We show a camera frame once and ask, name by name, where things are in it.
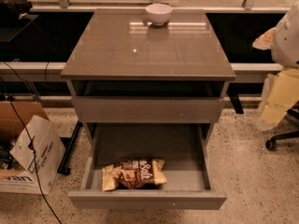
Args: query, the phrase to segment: cabinet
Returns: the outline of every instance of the cabinet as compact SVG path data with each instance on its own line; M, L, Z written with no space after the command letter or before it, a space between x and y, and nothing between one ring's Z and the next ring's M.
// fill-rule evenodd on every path
M235 79L202 10L174 9L153 26L144 8L98 9L63 72L92 144L78 208L219 209L206 145ZM102 167L162 158L168 183L103 192Z

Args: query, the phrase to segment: white bowl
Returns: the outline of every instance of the white bowl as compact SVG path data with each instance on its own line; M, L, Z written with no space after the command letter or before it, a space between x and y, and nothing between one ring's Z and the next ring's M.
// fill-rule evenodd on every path
M151 4L146 7L146 11L154 25L164 25L170 19L172 8L166 4Z

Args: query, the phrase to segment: box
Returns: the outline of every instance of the box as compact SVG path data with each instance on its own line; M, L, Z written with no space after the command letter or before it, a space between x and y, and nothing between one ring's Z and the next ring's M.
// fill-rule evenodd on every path
M37 173L44 194L50 193L57 170L65 153L64 144L56 133L40 103L13 103L26 128L34 139L34 153L28 147L30 138L14 112L10 102L0 103L0 135L2 139L18 136L10 154L20 164L21 169L0 170L0 192L40 194Z

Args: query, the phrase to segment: open drawer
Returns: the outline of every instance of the open drawer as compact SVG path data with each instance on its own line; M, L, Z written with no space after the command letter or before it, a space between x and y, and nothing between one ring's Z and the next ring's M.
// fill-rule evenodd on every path
M206 144L200 125L98 125L81 189L69 192L77 208L91 209L220 209L226 195L212 187ZM167 184L156 189L102 191L107 164L159 158Z
M73 97L78 119L101 123L216 123L220 98Z

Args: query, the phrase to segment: terrazzo floor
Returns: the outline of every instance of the terrazzo floor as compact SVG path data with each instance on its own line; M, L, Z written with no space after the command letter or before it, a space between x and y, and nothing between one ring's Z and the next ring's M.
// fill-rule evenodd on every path
M72 133L77 122L72 107L46 107L60 136ZM67 197L79 190L90 143L83 129L71 156L71 175L57 175L47 199L63 223L196 223L296 224L299 219L299 139L279 141L269 152L264 143L274 133L296 130L286 118L271 132L253 123L256 109L237 115L225 108L208 144L214 188L227 200L218 211L201 210L78 210ZM0 193L0 223L57 223L40 195Z

